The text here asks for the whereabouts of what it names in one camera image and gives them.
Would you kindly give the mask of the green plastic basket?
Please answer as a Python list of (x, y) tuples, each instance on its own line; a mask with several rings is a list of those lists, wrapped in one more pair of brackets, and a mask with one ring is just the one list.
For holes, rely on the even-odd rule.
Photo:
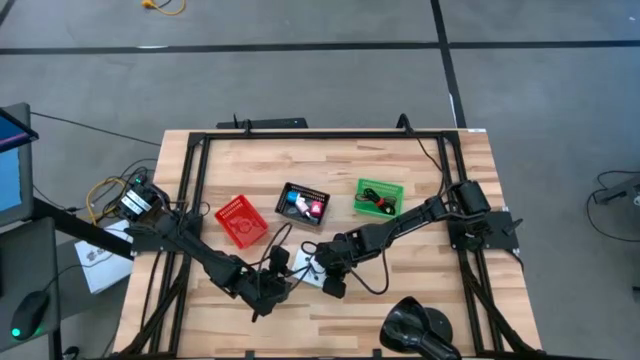
[(394, 218), (402, 212), (404, 188), (394, 183), (360, 178), (354, 195), (353, 209), (382, 218)]

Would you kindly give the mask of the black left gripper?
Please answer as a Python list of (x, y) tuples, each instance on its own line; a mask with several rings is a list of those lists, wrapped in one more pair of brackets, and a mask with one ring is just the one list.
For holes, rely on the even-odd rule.
[(269, 315), (277, 304), (288, 298), (291, 288), (302, 283), (312, 269), (313, 266), (307, 264), (295, 270), (288, 270), (286, 276), (300, 276), (292, 284), (274, 273), (244, 274), (240, 281), (240, 297), (253, 311), (251, 321), (256, 322), (259, 317)]

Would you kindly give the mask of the black power strip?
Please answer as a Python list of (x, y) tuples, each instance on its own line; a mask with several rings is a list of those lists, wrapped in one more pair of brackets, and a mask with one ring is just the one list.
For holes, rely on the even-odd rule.
[(261, 120), (234, 119), (233, 121), (216, 124), (217, 129), (244, 129), (246, 126), (252, 129), (291, 129), (308, 128), (308, 123), (305, 118), (276, 118)]

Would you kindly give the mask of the black plastic basket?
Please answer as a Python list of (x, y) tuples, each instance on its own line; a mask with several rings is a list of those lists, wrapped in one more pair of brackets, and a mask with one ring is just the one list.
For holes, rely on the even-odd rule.
[[(322, 202), (324, 204), (324, 211), (322, 216), (320, 218), (314, 218), (314, 217), (307, 218), (305, 216), (302, 216), (296, 209), (295, 204), (289, 204), (286, 201), (286, 195), (289, 191), (298, 192), (300, 194), (300, 197), (303, 197), (306, 200), (306, 203), (309, 207), (313, 201)], [(319, 190), (311, 189), (302, 185), (294, 184), (291, 182), (286, 182), (282, 189), (279, 200), (277, 202), (275, 212), (291, 220), (294, 220), (306, 225), (319, 227), (327, 212), (329, 200), (330, 200), (330, 195), (327, 193), (321, 192)]]

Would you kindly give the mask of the white cardboard box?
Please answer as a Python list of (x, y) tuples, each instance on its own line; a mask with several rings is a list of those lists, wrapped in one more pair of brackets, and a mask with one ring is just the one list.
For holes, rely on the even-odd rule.
[(79, 241), (74, 247), (92, 294), (106, 290), (132, 272), (132, 260), (90, 245), (86, 241)]

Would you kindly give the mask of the black aluminium table frame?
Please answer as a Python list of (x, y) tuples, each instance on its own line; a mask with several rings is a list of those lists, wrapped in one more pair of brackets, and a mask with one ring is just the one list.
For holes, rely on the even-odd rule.
[[(216, 211), (244, 195), (276, 231), (284, 218), (275, 212), (286, 182), (330, 195), (318, 228), (295, 225), (286, 248), (304, 241), (328, 241), (358, 227), (366, 217), (353, 209), (360, 178), (401, 185), (412, 208), (435, 194), (442, 181), (478, 181), (492, 207), (504, 206), (501, 184), (483, 131), (454, 130), (445, 143), (426, 132), (400, 129), (281, 130), (274, 137), (258, 130), (217, 130), (208, 144), (194, 144), (185, 130), (165, 133), (154, 180), (171, 196), (200, 190), (205, 203), (202, 237), (211, 247), (236, 247), (215, 218)], [(366, 262), (347, 279), (336, 299), (301, 284), (289, 299), (256, 322), (251, 309), (215, 287), (193, 265), (177, 354), (181, 358), (369, 356), (380, 346), (378, 333), (388, 311), (403, 297), (442, 311), (453, 326), (453, 341), (465, 355), (475, 351), (459, 272), (447, 227), (436, 223), (408, 234), (385, 258)]]

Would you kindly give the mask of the black computer mouse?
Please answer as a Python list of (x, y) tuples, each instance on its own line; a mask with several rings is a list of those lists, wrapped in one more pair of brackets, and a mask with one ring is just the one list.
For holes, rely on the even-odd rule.
[(17, 306), (10, 323), (10, 334), (14, 340), (25, 341), (38, 330), (49, 304), (49, 295), (44, 290), (28, 293)]

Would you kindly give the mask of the white card reader box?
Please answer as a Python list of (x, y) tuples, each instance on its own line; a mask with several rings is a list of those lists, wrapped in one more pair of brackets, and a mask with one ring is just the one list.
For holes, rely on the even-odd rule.
[[(302, 249), (299, 249), (298, 252), (296, 253), (296, 257), (295, 257), (295, 261), (292, 265), (292, 269), (291, 270), (295, 270), (298, 268), (301, 268), (303, 266), (306, 266), (308, 264), (307, 258), (309, 256), (307, 256), (306, 254), (304, 254), (302, 252)], [(317, 288), (322, 288), (323, 283), (326, 279), (325, 277), (320, 277), (320, 278), (313, 278), (310, 274), (310, 272), (306, 275), (305, 279), (304, 279), (304, 283), (317, 287)]]

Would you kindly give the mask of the black metal bar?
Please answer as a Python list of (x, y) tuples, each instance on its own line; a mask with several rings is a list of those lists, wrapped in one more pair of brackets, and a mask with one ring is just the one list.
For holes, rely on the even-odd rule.
[(87, 223), (67, 212), (60, 210), (38, 198), (33, 199), (31, 220), (51, 218), (55, 229), (77, 239), (109, 251), (112, 254), (132, 260), (132, 245), (112, 233), (93, 224)]

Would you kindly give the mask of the dark desk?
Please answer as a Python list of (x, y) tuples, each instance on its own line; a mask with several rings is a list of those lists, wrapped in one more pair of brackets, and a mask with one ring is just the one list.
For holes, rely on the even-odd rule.
[[(32, 292), (47, 298), (36, 325), (14, 326), (19, 304)], [(0, 353), (48, 339), (47, 360), (62, 360), (55, 224), (51, 218), (0, 234)]]

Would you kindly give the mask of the computer monitor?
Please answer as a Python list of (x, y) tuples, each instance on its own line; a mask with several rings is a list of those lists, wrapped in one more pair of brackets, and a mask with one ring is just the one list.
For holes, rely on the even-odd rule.
[[(32, 143), (39, 135), (31, 128), (30, 111), (24, 102), (0, 107), (0, 228), (27, 220), (34, 209)], [(11, 150), (2, 143), (8, 124), (26, 136)]]

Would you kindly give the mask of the red plastic basket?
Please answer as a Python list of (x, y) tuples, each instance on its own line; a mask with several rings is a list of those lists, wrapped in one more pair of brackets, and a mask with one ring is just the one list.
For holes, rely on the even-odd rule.
[(238, 195), (215, 213), (217, 222), (239, 249), (267, 234), (269, 226), (244, 195)]

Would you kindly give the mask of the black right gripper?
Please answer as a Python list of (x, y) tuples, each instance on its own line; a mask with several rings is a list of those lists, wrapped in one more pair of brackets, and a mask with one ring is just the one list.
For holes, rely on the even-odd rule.
[(302, 252), (307, 258), (313, 278), (343, 279), (360, 262), (361, 235), (359, 231), (338, 233), (331, 242), (303, 242)]

